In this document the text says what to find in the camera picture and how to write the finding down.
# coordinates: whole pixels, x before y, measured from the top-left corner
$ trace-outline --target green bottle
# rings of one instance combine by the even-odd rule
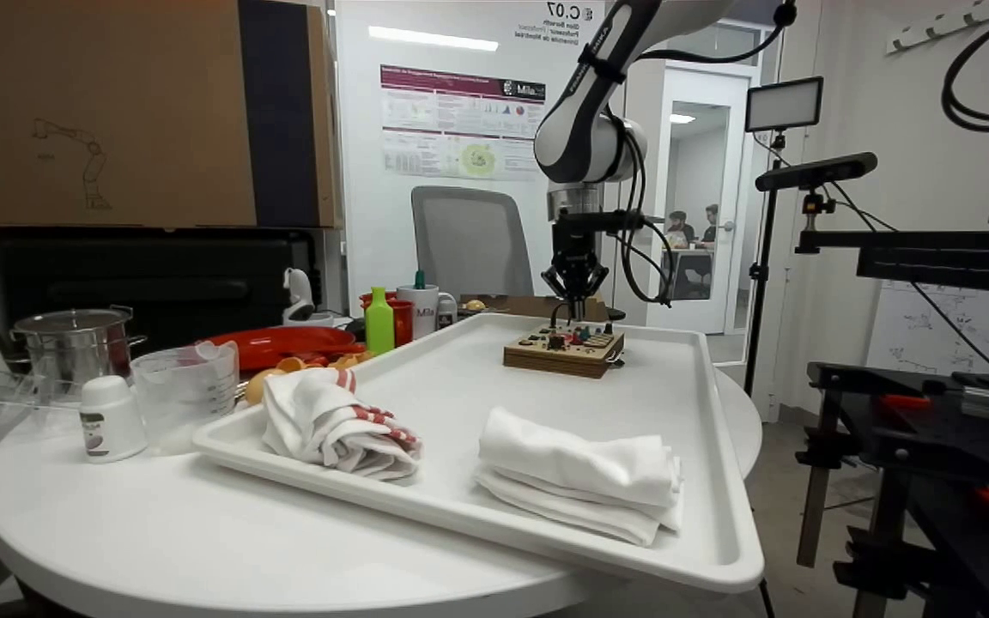
[[[372,359],[395,351],[395,310],[386,299],[386,290],[372,290],[372,301],[363,310],[363,347]]]

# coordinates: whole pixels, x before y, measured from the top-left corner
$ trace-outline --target round table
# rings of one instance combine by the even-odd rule
[[[763,424],[716,376],[737,470]],[[220,470],[197,455],[86,463],[71,409],[0,442],[0,561],[81,615],[541,615],[621,577]]]

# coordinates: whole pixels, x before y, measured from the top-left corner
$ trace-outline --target doorway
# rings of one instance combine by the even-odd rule
[[[734,332],[745,321],[745,92],[753,71],[667,69],[656,218],[667,225],[668,305],[650,305],[650,325]]]

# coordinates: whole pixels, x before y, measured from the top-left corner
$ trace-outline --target folded white towel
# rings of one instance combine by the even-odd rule
[[[637,547],[676,534],[681,457],[659,436],[587,442],[496,409],[479,460],[485,492],[541,520]]]
[[[391,411],[362,407],[351,370],[271,376],[262,407],[262,440],[276,455],[382,482],[419,470],[423,442]]]

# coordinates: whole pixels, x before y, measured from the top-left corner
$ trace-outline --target black stand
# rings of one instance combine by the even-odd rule
[[[777,138],[770,145],[774,173],[783,169],[781,153],[783,153],[783,130],[777,130]],[[750,277],[755,281],[755,305],[753,305],[750,347],[745,347],[745,381],[743,381],[745,394],[755,394],[755,363],[760,363],[763,305],[767,305],[767,281],[770,281],[774,218],[777,218],[777,188],[770,193],[770,207],[767,207],[763,259],[760,259],[760,266],[750,269]]]

